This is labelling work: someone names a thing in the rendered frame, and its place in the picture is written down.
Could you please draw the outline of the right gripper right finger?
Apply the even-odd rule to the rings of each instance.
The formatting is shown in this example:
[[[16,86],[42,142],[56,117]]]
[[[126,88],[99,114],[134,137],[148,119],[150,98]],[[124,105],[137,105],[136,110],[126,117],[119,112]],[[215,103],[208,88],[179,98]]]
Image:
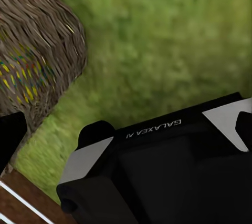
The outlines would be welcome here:
[[[240,111],[235,130],[252,154],[252,114]]]

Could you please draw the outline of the wicker basket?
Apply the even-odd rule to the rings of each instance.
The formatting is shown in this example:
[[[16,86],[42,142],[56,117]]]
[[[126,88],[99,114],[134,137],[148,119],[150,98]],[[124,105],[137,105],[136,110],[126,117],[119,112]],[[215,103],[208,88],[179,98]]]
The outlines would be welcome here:
[[[21,149],[83,75],[87,50],[84,27],[63,0],[0,0],[0,35],[0,61],[9,69],[0,65],[0,114],[22,111],[27,123],[27,133],[0,174],[1,180],[13,171]]]

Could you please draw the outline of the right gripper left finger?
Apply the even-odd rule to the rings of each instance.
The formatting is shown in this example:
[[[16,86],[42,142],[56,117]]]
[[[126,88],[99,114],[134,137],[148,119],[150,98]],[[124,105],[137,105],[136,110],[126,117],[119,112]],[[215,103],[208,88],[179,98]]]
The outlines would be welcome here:
[[[0,174],[26,133],[27,123],[22,111],[0,116]]]

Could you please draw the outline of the easter egg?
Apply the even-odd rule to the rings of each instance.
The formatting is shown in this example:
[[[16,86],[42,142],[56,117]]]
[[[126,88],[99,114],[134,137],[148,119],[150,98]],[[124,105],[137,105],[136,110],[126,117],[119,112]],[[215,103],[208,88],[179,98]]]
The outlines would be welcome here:
[[[24,62],[26,62],[25,58],[24,58],[16,49],[14,49],[14,50],[16,51],[17,55],[18,55]],[[7,68],[7,66],[6,66],[2,61],[0,61],[0,65],[2,65],[2,66],[4,67],[4,69],[5,69],[7,72],[9,72],[9,69]],[[36,88],[34,87],[33,84],[32,84],[32,87],[33,87],[33,90],[34,90],[34,92],[35,92],[35,94],[36,94],[36,96],[37,96],[37,91],[36,91]],[[28,95],[30,96],[30,98],[31,98],[32,100],[34,100],[34,97],[33,97],[32,93],[30,92],[30,90],[29,90],[27,87],[26,87],[26,89],[27,89],[27,92],[28,92]],[[18,97],[17,95],[16,95],[16,97],[17,97],[18,102],[22,104],[22,101],[19,99],[19,97]]]

